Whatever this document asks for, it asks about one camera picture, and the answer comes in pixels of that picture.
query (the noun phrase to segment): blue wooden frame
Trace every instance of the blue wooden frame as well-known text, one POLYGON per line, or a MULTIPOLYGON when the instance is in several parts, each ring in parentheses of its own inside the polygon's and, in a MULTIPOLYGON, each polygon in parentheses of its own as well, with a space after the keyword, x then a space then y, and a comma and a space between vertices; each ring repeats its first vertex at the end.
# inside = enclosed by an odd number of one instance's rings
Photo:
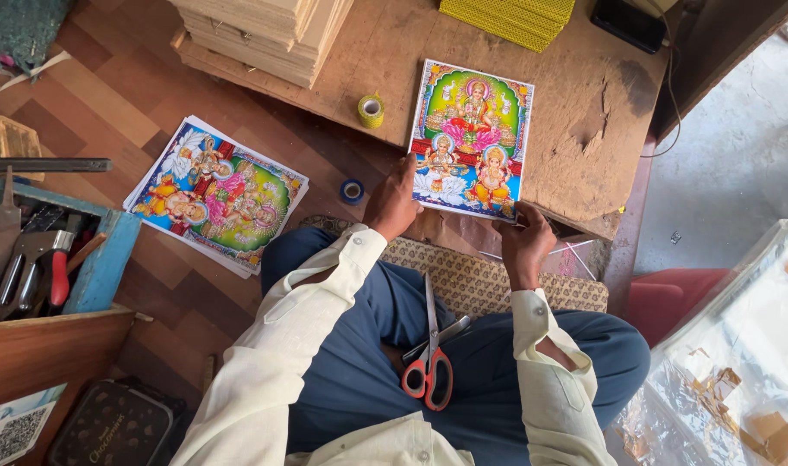
MULTIPOLYGON (((0 179, 0 196, 3 180, 0 179)), ((34 186, 14 183, 14 193, 39 201, 51 202, 75 211, 101 217, 97 233, 106 233, 107 240, 81 265, 78 280, 69 291, 64 314, 95 312, 109 309, 140 231, 140 218, 123 211, 63 196, 34 186)))

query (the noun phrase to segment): cream shirt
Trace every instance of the cream shirt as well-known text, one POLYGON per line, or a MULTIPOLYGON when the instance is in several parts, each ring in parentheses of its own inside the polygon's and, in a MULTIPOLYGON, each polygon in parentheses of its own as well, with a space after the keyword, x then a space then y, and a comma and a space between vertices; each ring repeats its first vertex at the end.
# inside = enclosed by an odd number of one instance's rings
MULTIPOLYGON (((172 465, 474 464, 469 452, 452 448, 420 412, 357 430, 313 453, 285 457, 288 405, 299 398, 302 375, 387 245, 377 231, 354 225, 268 291, 253 326, 224 352, 224 366, 172 465), (321 283, 292 289, 335 266, 321 283)), ((530 462, 615 465, 593 414, 592 361, 558 328, 543 290, 516 291, 511 299, 530 462), (535 350, 547 335, 577 370, 568 372, 535 350)))

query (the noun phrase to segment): red handle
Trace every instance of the red handle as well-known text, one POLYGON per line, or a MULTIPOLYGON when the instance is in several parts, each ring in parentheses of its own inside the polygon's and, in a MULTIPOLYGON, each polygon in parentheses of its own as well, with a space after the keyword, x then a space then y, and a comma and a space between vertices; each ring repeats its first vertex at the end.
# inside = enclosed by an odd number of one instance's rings
POLYGON ((411 363, 402 374, 402 389, 412 397, 421 398, 426 393, 426 364, 422 359, 411 363))
POLYGON ((66 253, 52 253, 52 292, 48 302, 60 306, 69 294, 69 279, 66 276, 66 253))
POLYGON ((449 404, 451 399, 454 374, 451 372, 449 357, 439 347, 431 355, 430 368, 430 373, 426 374, 426 406, 433 411, 440 411, 449 404), (441 379, 442 385, 437 383, 439 379, 441 379))

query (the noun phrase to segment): hand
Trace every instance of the hand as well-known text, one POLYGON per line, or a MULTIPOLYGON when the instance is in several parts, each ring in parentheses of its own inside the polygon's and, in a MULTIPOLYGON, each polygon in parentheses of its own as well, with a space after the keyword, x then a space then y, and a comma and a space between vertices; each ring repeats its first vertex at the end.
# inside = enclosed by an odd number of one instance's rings
POLYGON ((420 202, 411 200, 416 167, 417 156, 413 152, 401 158, 388 177, 374 188, 371 200, 365 207, 362 223, 388 241, 401 235, 416 215, 423 211, 420 202))
POLYGON ((517 225, 495 220, 492 228, 503 239, 503 264, 509 275, 512 291, 541 288, 538 272, 546 255, 555 246, 555 235, 546 219, 532 204, 524 201, 515 203, 518 214, 517 225))

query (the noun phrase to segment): wooden workbench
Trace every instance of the wooden workbench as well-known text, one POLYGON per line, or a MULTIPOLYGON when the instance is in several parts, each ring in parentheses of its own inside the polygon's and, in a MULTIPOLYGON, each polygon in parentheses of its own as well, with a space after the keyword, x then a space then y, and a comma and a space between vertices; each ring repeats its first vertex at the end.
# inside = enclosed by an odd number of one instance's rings
POLYGON ((541 54, 437 11, 434 0, 356 0, 314 87, 292 85, 173 38, 187 65, 406 147, 425 58, 535 85, 522 198, 551 217, 612 239, 627 201, 668 55, 650 56, 589 22, 577 0, 564 31, 541 54), (357 103, 378 91, 379 129, 357 103))

